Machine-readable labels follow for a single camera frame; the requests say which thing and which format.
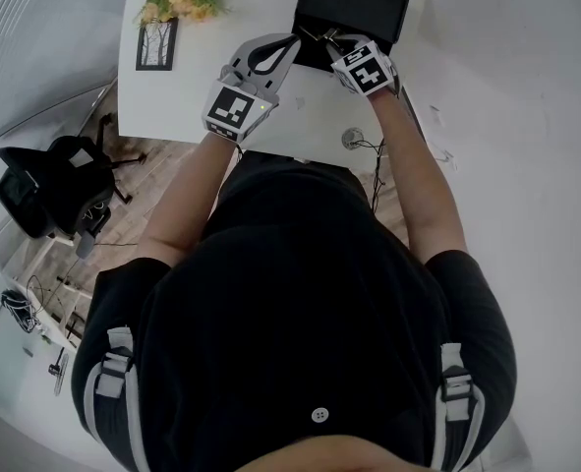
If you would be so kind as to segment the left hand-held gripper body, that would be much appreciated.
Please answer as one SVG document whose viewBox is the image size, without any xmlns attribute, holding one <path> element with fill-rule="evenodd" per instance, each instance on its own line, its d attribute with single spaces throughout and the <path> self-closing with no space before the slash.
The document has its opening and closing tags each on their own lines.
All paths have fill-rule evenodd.
<svg viewBox="0 0 581 472">
<path fill-rule="evenodd" d="M 279 97 L 258 84 L 255 76 L 225 65 L 209 91 L 203 125 L 217 136 L 241 143 L 278 104 Z"/>
</svg>

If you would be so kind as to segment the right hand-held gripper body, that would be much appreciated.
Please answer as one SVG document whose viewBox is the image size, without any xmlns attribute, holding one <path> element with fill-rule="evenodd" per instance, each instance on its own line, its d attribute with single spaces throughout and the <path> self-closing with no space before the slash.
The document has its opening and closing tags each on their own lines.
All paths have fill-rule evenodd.
<svg viewBox="0 0 581 472">
<path fill-rule="evenodd" d="M 395 66 L 373 40 L 360 41 L 353 51 L 335 59 L 331 68 L 341 84 L 353 93 L 370 96 L 380 89 L 388 89 L 399 94 Z"/>
</svg>

